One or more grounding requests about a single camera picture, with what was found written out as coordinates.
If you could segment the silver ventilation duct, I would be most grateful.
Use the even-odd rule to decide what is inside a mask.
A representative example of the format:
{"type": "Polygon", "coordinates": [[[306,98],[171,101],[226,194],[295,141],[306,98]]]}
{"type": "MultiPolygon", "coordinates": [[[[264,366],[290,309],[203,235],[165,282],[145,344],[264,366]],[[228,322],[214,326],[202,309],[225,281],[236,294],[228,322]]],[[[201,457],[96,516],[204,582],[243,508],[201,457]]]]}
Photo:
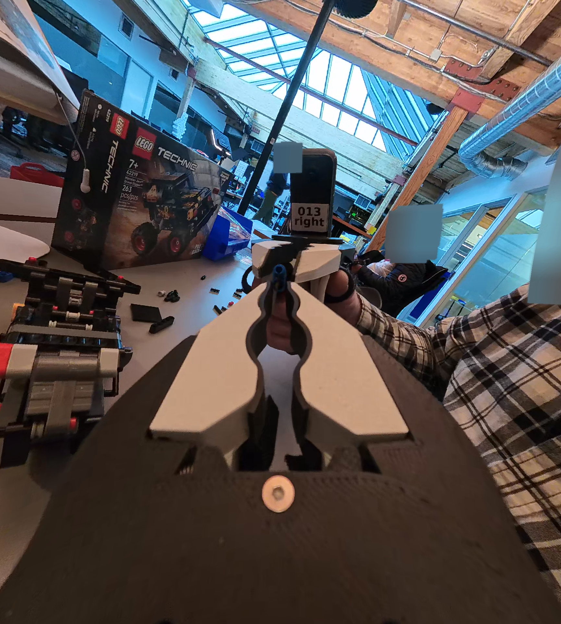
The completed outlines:
{"type": "Polygon", "coordinates": [[[469,171],[483,178],[504,177],[514,180],[525,171],[528,163],[513,157],[498,159],[488,155],[485,149],[559,98],[561,57],[461,144],[458,149],[460,162],[469,171]]]}

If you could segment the black square panel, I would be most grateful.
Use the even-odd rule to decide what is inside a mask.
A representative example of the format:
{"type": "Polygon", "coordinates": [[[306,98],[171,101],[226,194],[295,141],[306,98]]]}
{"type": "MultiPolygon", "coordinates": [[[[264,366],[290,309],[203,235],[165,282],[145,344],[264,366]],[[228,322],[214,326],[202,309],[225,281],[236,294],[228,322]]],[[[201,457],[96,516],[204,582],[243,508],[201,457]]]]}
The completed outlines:
{"type": "Polygon", "coordinates": [[[130,304],[131,319],[134,322],[155,324],[163,320],[160,309],[154,306],[130,304]]]}

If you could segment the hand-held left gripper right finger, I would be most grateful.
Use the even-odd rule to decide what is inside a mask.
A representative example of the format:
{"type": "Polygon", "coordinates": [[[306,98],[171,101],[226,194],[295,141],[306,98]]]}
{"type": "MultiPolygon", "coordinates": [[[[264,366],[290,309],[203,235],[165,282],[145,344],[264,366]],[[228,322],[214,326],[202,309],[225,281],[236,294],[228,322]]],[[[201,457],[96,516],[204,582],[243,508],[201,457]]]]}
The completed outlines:
{"type": "Polygon", "coordinates": [[[409,427],[362,335],[305,288],[287,286],[293,373],[292,425],[300,456],[290,470],[320,471],[336,450],[401,441],[409,427]]]}

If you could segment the blue bin holding plastic bags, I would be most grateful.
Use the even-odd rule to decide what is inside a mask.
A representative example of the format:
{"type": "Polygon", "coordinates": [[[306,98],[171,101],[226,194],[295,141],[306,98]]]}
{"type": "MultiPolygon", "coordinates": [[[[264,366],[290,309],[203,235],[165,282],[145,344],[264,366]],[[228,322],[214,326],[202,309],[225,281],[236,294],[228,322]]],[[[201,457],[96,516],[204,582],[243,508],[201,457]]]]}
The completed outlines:
{"type": "Polygon", "coordinates": [[[253,221],[220,207],[210,230],[202,256],[218,261],[245,249],[251,242],[253,221]]]}

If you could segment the person's right forearm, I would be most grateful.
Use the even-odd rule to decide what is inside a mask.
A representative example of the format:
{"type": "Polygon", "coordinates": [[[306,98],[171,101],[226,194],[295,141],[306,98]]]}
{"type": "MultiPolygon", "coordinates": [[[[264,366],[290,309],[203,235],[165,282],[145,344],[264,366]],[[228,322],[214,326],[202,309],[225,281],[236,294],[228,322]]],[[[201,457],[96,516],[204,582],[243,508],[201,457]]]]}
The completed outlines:
{"type": "Polygon", "coordinates": [[[451,382],[463,352],[473,341],[469,323],[456,316],[441,321],[435,328],[421,329],[382,313],[362,295],[356,295],[356,300],[356,328],[453,410],[458,398],[451,382]]]}

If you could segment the small connector pins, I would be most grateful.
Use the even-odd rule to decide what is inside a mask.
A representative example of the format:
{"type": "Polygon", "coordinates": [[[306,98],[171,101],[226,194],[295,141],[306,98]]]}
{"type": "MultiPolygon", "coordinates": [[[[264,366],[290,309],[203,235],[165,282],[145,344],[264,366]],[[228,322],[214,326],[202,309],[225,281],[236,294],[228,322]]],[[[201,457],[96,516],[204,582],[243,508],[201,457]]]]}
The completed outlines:
{"type": "MultiPolygon", "coordinates": [[[[249,291],[250,291],[250,285],[247,283],[243,285],[242,288],[234,288],[234,292],[231,294],[232,299],[228,302],[227,306],[219,306],[219,305],[214,304],[213,306],[214,313],[216,313],[216,315],[222,314],[224,311],[226,311],[228,308],[234,305],[235,301],[233,300],[240,300],[249,291]]],[[[214,296],[219,296],[222,290],[220,288],[209,286],[208,292],[210,294],[213,294],[214,296]]],[[[171,302],[171,303],[176,303],[182,299],[181,295],[176,289],[169,291],[169,292],[159,291],[157,293],[157,296],[160,298],[163,298],[164,302],[171,302]]]]}

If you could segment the toy set box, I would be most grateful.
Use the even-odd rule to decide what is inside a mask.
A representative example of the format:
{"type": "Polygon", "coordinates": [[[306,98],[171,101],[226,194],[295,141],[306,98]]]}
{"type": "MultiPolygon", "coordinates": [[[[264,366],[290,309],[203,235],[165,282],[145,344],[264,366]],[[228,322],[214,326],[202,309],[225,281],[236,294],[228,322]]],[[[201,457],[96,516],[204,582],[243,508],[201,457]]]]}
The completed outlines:
{"type": "Polygon", "coordinates": [[[110,271],[198,259],[232,178],[84,90],[50,245],[110,271]]]}

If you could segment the black stand pole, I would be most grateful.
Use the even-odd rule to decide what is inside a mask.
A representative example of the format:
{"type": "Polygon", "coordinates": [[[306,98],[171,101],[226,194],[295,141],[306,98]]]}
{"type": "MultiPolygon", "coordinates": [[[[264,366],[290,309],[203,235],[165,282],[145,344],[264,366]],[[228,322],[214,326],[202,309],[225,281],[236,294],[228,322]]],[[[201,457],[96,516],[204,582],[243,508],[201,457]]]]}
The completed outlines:
{"type": "Polygon", "coordinates": [[[276,139],[278,138],[278,135],[283,128],[284,122],[287,119],[287,116],[292,107],[293,100],[299,90],[299,87],[301,86],[302,79],[308,69],[314,51],[318,43],[320,42],[321,36],[328,22],[328,19],[330,18],[331,13],[334,9],[336,9],[340,15],[347,18],[364,18],[373,11],[376,4],[377,1],[323,1],[322,8],[318,13],[316,22],[308,38],[307,45],[305,46],[305,50],[301,55],[299,65],[293,74],[293,78],[287,89],[285,97],[282,101],[278,113],[276,114],[274,124],[272,125],[268,139],[264,144],[257,166],[254,169],[254,172],[250,177],[248,185],[244,191],[243,197],[238,207],[238,214],[245,215],[250,205],[250,201],[253,198],[254,191],[260,181],[261,176],[263,175],[265,165],[274,149],[276,139]]]}

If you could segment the instruction booklet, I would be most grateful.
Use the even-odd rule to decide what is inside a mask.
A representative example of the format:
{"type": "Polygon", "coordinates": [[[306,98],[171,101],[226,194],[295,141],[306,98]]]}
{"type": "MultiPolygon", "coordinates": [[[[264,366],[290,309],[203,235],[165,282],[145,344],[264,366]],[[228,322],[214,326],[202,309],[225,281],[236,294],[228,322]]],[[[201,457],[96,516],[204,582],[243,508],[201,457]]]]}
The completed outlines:
{"type": "Polygon", "coordinates": [[[47,79],[69,102],[78,105],[78,98],[26,1],[0,1],[0,56],[47,79]]]}

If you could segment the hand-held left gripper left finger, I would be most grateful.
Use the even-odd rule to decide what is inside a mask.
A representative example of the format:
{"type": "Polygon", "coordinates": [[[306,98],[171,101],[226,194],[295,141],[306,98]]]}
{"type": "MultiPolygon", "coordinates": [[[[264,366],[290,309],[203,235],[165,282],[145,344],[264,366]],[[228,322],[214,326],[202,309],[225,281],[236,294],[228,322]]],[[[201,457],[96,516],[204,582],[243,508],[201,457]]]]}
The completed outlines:
{"type": "Polygon", "coordinates": [[[198,332],[151,422],[152,439],[218,448],[241,470],[269,470],[276,406],[259,355],[275,295],[263,282],[198,332]]]}

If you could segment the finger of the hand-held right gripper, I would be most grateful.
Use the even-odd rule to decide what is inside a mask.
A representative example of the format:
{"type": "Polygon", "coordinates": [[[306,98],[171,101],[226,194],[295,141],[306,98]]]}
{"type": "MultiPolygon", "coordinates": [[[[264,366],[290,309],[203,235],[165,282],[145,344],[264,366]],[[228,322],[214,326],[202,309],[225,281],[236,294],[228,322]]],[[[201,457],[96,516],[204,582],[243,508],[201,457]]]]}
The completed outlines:
{"type": "Polygon", "coordinates": [[[292,281],[304,283],[337,272],[340,267],[340,245],[313,243],[301,250],[293,262],[292,281]]]}
{"type": "Polygon", "coordinates": [[[252,246],[252,273],[255,283],[270,279],[276,265],[289,265],[286,240],[262,240],[252,246]]]}

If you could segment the person's plaid shirt torso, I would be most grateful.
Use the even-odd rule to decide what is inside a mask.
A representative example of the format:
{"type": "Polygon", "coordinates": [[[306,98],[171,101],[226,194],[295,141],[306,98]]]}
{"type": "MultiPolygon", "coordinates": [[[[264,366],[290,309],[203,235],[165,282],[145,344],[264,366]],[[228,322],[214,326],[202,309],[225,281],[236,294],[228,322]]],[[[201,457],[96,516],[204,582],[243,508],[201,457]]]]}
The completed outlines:
{"type": "Polygon", "coordinates": [[[561,306],[527,297],[524,285],[439,323],[434,375],[561,602],[561,306]]]}

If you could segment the red container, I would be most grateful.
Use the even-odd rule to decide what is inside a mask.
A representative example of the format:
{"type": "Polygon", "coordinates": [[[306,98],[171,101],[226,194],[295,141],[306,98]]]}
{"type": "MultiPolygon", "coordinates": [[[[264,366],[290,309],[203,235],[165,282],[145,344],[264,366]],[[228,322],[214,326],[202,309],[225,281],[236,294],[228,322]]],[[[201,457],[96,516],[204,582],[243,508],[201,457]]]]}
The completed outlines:
{"type": "Polygon", "coordinates": [[[50,171],[40,163],[34,162],[12,166],[9,175],[10,179],[58,188],[64,186],[64,176],[64,173],[50,171]]]}

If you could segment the brick-built toy truck chassis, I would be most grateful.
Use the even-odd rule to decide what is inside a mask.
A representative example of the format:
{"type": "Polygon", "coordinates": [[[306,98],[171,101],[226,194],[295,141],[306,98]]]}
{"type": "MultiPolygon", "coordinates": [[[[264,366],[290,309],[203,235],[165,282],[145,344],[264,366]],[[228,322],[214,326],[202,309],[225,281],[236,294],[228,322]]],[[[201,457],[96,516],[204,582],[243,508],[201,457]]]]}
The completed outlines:
{"type": "Polygon", "coordinates": [[[74,453],[119,394],[132,359],[117,305],[141,287],[105,269],[83,275],[34,257],[0,259],[27,284],[0,334],[0,468],[26,464],[33,447],[65,442],[74,453]]]}

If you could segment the person's right hand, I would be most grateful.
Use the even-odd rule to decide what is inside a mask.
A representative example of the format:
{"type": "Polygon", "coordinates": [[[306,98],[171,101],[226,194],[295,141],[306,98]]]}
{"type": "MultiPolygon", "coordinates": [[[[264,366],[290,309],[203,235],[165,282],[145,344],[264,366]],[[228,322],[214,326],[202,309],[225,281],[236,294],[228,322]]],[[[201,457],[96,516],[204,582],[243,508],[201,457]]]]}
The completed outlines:
{"type": "MultiPolygon", "coordinates": [[[[329,277],[326,294],[332,298],[346,295],[350,281],[346,272],[341,269],[338,270],[329,277]]],[[[285,299],[286,292],[276,294],[274,307],[267,322],[267,345],[273,349],[293,355],[294,351],[291,346],[292,324],[287,314],[285,299]]],[[[327,303],[327,306],[352,326],[358,323],[362,304],[356,292],[353,292],[342,301],[327,303]]]]}

